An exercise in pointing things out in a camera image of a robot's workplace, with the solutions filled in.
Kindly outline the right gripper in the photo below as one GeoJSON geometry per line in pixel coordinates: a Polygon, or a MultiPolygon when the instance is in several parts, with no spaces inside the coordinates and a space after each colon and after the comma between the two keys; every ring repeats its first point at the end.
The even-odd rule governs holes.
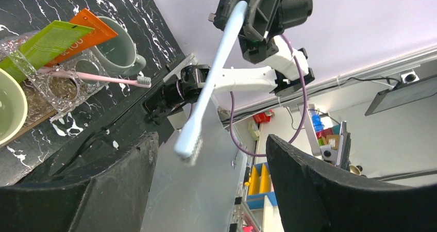
{"type": "Polygon", "coordinates": [[[313,11],[313,0],[220,0],[209,21],[224,30],[232,9],[240,1],[247,2],[248,8],[238,41],[243,58],[253,64],[278,53],[274,37],[303,24],[313,11]]]}

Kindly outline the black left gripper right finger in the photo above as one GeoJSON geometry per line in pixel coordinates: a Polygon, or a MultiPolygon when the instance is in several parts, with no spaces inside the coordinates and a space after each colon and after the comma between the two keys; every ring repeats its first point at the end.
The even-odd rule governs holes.
{"type": "Polygon", "coordinates": [[[266,157],[284,231],[436,231],[436,185],[362,177],[272,134],[266,157]]]}

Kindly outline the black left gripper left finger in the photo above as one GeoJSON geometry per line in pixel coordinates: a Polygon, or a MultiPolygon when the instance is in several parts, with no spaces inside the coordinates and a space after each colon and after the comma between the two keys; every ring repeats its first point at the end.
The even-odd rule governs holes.
{"type": "Polygon", "coordinates": [[[1,187],[1,231],[140,231],[159,136],[92,143],[66,170],[1,187]]]}

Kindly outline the oval wooden tray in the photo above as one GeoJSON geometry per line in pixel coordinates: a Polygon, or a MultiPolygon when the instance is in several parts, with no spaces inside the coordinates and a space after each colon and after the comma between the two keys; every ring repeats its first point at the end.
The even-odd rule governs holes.
{"type": "Polygon", "coordinates": [[[12,142],[44,120],[56,114],[56,110],[53,108],[53,106],[44,98],[42,93],[31,82],[24,81],[20,85],[27,100],[27,118],[18,133],[15,134],[9,141],[2,144],[2,146],[12,142]]]}

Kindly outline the clear plastic holder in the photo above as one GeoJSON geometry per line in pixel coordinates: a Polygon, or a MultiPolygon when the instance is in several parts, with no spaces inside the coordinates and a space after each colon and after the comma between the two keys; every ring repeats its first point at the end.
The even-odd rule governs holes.
{"type": "Polygon", "coordinates": [[[52,69],[36,70],[18,52],[19,47],[34,35],[34,32],[29,32],[1,40],[1,60],[10,62],[7,72],[13,77],[24,76],[25,85],[33,89],[25,91],[31,106],[27,125],[43,118],[43,111],[52,115],[51,122],[61,119],[107,85],[105,81],[81,79],[79,73],[91,72],[98,77],[108,76],[89,49],[52,69]]]}

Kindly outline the light green ceramic mug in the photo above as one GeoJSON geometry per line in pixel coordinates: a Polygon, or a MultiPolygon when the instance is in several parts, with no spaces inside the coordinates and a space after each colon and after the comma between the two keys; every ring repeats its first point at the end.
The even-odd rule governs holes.
{"type": "Polygon", "coordinates": [[[21,130],[27,113],[28,103],[23,89],[1,69],[1,146],[21,130]]]}

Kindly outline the grey ceramic mug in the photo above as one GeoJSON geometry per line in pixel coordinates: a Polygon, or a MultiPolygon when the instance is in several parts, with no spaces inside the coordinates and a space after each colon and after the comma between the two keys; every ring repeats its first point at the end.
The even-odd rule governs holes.
{"type": "Polygon", "coordinates": [[[106,16],[98,17],[117,33],[115,38],[91,47],[91,51],[100,61],[110,77],[137,75],[146,65],[146,59],[137,54],[137,49],[131,36],[122,26],[106,16]]]}

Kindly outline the orange toothpaste tube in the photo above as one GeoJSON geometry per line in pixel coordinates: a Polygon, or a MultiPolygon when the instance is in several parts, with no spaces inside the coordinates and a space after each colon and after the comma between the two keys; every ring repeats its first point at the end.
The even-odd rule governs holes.
{"type": "Polygon", "coordinates": [[[54,65],[57,65],[88,48],[104,43],[118,36],[118,33],[94,15],[88,8],[79,11],[70,20],[70,23],[91,27],[93,30],[73,43],[56,58],[45,64],[45,67],[53,67],[54,65]]]}

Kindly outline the green toothpaste tube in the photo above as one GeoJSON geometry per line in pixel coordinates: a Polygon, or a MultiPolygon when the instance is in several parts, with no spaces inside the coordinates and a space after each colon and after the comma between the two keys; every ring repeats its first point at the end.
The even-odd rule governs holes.
{"type": "Polygon", "coordinates": [[[27,78],[23,70],[40,69],[92,30],[55,20],[40,31],[7,37],[1,40],[1,69],[20,83],[27,78]]]}

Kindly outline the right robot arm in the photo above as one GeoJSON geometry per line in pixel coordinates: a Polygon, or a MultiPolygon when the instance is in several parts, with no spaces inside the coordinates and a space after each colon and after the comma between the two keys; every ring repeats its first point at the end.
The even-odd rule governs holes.
{"type": "Polygon", "coordinates": [[[219,0],[210,21],[223,31],[214,64],[181,68],[146,99],[149,119],[159,124],[186,104],[200,107],[202,97],[230,91],[290,95],[314,81],[304,48],[289,48],[281,34],[303,24],[313,0],[219,0]]]}

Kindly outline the aluminium frame rail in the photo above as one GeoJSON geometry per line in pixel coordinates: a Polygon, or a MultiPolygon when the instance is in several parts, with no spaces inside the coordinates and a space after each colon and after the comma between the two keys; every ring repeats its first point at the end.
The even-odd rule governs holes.
{"type": "MultiPolygon", "coordinates": [[[[400,73],[407,69],[419,66],[428,61],[436,60],[436,44],[410,51],[399,56],[395,56],[352,72],[338,75],[319,84],[311,83],[306,87],[307,98],[318,94],[326,93],[334,89],[350,86],[356,82],[364,81],[386,81],[388,84],[401,83],[400,73]]],[[[270,97],[260,100],[254,104],[249,104],[236,110],[237,120],[244,120],[254,114],[261,113],[276,107],[280,104],[302,103],[304,95],[298,90],[284,97],[270,97]]]]}

